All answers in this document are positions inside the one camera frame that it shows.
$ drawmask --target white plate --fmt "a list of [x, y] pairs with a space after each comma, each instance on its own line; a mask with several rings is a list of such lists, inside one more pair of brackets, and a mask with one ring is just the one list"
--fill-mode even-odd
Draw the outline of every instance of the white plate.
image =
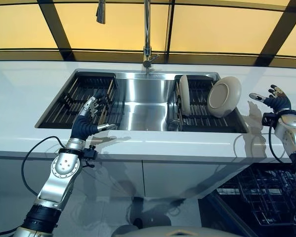
[[181, 111], [182, 114], [185, 116], [190, 116], [191, 114], [191, 108], [189, 103], [189, 89], [188, 89], [188, 81], [187, 76], [183, 75], [181, 76], [179, 80], [179, 94], [181, 96]]
[[217, 117], [230, 114], [236, 107], [241, 96], [241, 84], [235, 77], [220, 79], [211, 88], [207, 99], [209, 112]]

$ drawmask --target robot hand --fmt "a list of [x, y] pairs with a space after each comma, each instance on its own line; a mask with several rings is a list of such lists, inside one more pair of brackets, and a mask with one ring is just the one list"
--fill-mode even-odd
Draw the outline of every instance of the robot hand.
[[269, 98], [255, 93], [250, 93], [249, 96], [250, 98], [260, 101], [271, 107], [274, 113], [278, 113], [282, 110], [290, 110], [291, 102], [286, 94], [276, 85], [271, 85], [271, 88], [272, 89], [268, 90], [268, 92], [271, 93], [271, 95], [269, 95]]
[[73, 123], [71, 138], [77, 138], [85, 141], [89, 136], [95, 133], [116, 127], [115, 124], [106, 123], [97, 125], [91, 123], [94, 116], [98, 113], [98, 108], [103, 106], [105, 103], [105, 99], [103, 98], [103, 95], [94, 95], [83, 105]]

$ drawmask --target white countertop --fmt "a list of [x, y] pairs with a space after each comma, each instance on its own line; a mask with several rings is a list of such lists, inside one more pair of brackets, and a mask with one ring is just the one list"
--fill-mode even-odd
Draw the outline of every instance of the white countertop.
[[[157, 131], [105, 131], [95, 137], [111, 137], [97, 150], [104, 159], [146, 159], [204, 162], [272, 162], [268, 147], [268, 128], [261, 130], [259, 119], [270, 108], [248, 97], [250, 92], [267, 95], [271, 84], [282, 88], [296, 110], [296, 69], [239, 66], [153, 65], [155, 72], [218, 72], [220, 77], [235, 76], [242, 83], [237, 106], [252, 132], [196, 133]], [[63, 143], [69, 129], [41, 129], [35, 124], [74, 69], [142, 70], [141, 64], [88, 62], [0, 62], [0, 156], [27, 152], [41, 139], [56, 135]], [[272, 136], [274, 151], [281, 156], [280, 140]], [[56, 140], [46, 141], [34, 152], [54, 153]], [[283, 161], [290, 162], [284, 154]]]

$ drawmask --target black dish rack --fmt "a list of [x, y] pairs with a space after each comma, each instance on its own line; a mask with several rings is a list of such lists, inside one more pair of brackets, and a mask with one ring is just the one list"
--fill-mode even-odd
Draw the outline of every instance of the black dish rack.
[[80, 112], [83, 104], [93, 95], [105, 95], [106, 103], [100, 107], [94, 116], [92, 123], [103, 124], [110, 122], [110, 116], [115, 118], [112, 109], [120, 105], [114, 105], [114, 95], [116, 92], [115, 75], [113, 74], [92, 74], [77, 72], [62, 91], [56, 96], [48, 107], [47, 114], [43, 116], [39, 128], [72, 128], [73, 121]]
[[181, 98], [179, 94], [180, 78], [181, 76], [175, 77], [173, 97], [169, 102], [176, 104], [176, 106], [172, 106], [171, 109], [168, 107], [168, 124], [177, 122], [178, 130], [187, 132], [247, 133], [237, 108], [223, 118], [216, 118], [209, 113], [207, 98], [216, 81], [208, 76], [187, 76], [191, 115], [188, 117], [184, 116], [181, 112]]
[[261, 226], [296, 225], [296, 177], [289, 169], [250, 166], [220, 186], [223, 196], [240, 195]]

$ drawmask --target double sink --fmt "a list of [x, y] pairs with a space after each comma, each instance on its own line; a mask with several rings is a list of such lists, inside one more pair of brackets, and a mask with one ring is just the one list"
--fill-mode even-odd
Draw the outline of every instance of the double sink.
[[206, 95], [220, 79], [217, 73], [185, 75], [190, 86], [190, 104], [195, 112], [191, 117], [179, 116], [176, 88], [182, 73], [80, 69], [75, 70], [60, 89], [36, 127], [71, 128], [83, 103], [93, 94], [101, 92], [107, 94], [108, 104], [93, 122], [115, 123], [118, 130], [167, 131], [173, 130], [173, 124], [176, 124], [176, 131], [246, 132], [237, 109], [229, 118], [221, 119], [207, 111]]

